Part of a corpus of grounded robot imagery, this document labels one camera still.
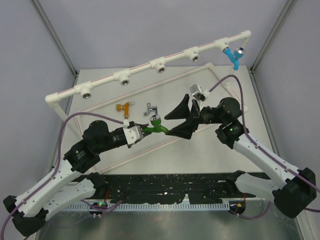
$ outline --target gray floor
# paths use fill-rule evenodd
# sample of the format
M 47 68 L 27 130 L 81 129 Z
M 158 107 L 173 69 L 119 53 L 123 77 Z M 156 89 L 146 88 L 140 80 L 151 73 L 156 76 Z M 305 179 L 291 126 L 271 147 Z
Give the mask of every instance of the gray floor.
M 256 216 L 265 202 L 250 201 L 245 212 Z M 87 218 L 87 212 L 61 212 L 37 234 L 37 240 L 302 240 L 297 220 L 274 205 L 263 218 L 245 220 L 226 211 L 114 212 Z

